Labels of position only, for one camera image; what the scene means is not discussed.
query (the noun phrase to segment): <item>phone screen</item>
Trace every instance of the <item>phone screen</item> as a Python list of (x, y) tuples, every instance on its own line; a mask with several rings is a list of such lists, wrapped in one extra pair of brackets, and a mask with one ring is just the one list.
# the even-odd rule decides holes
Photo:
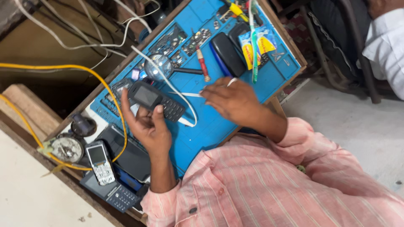
[(135, 99), (140, 100), (144, 102), (148, 106), (152, 106), (154, 101), (158, 98), (158, 94), (150, 91), (149, 89), (141, 86), (138, 88), (136, 94), (135, 94)]
[(105, 158), (104, 148), (102, 147), (102, 145), (96, 147), (90, 147), (87, 148), (87, 150), (90, 155), (91, 162), (93, 164), (107, 160)]

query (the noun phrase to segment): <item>mobile phone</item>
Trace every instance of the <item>mobile phone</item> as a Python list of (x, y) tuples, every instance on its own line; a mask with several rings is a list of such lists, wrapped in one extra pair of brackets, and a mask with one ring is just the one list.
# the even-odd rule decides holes
[(87, 144), (85, 150), (98, 184), (105, 186), (114, 182), (116, 178), (104, 142), (99, 140)]
[(164, 106), (164, 117), (172, 122), (178, 121), (185, 112), (185, 107), (160, 90), (143, 81), (136, 81), (129, 89), (128, 98), (153, 111), (157, 105)]

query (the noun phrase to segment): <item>wooden table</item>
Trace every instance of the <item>wooden table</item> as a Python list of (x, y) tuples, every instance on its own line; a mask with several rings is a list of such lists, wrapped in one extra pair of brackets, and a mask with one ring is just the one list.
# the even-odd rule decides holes
[[(172, 20), (176, 17), (183, 8), (185, 8), (191, 0), (184, 0), (147, 38), (146, 40), (138, 46), (139, 50), (143, 50)], [(281, 88), (278, 89), (266, 102), (268, 105), (271, 103), (275, 111), (282, 115), (283, 111), (280, 107), (278, 100), (276, 99), (276, 94), (278, 94), (284, 87), (290, 84), (305, 68), (307, 65), (306, 60), (294, 44), (292, 38), (288, 35), (286, 30), (283, 28), (281, 22), (276, 17), (275, 13), (269, 6), (266, 0), (257, 0), (259, 5), (262, 7), (264, 13), (273, 23), (274, 27), (278, 30), (280, 36), (284, 40), (285, 44), (288, 46), (298, 63), (301, 65), (300, 70), (291, 77)], [(135, 57), (137, 54), (132, 52), (122, 63), (105, 79), (107, 83), (110, 83)], [(83, 111), (88, 105), (94, 100), (94, 98), (104, 89), (101, 84), (93, 90), (93, 92), (86, 97), (78, 107), (73, 111), (73, 113), (78, 111)], [(51, 139), (57, 136), (63, 129), (65, 129), (70, 123), (71, 119), (68, 117), (54, 130), (47, 139)], [(0, 112), (0, 129), (7, 133), (15, 142), (17, 142), (21, 147), (23, 147), (29, 154), (31, 154), (35, 159), (37, 159), (43, 166), (48, 170), (52, 170), (57, 164), (42, 154), (36, 151), (38, 146), (32, 136), (22, 129), (18, 124), (12, 121), (8, 116)], [(82, 178), (82, 172), (78, 170), (73, 170), (70, 168), (65, 168), (61, 172), (54, 173), (61, 181), (63, 181), (67, 186), (74, 190), (81, 198), (86, 200), (90, 205), (92, 205), (97, 211), (99, 211), (104, 217), (106, 217), (115, 226), (142, 226), (143, 224), (139, 221), (141, 216), (134, 210), (128, 210), (126, 213), (122, 214), (112, 206), (108, 205), (105, 201), (98, 198), (93, 193), (90, 193), (85, 188), (81, 187), (79, 180)]]

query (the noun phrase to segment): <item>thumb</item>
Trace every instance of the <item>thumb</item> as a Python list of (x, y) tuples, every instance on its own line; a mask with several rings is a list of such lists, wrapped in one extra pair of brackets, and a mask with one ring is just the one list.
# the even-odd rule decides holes
[(153, 116), (154, 126), (156, 127), (157, 133), (160, 131), (167, 130), (166, 122), (164, 121), (164, 107), (163, 105), (158, 105), (154, 108)]

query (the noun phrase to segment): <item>white cloth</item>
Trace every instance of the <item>white cloth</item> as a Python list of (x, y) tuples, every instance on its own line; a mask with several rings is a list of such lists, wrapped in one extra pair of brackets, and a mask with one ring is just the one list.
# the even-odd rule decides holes
[(362, 54), (370, 60), (375, 78), (387, 80), (404, 100), (404, 8), (372, 21)]

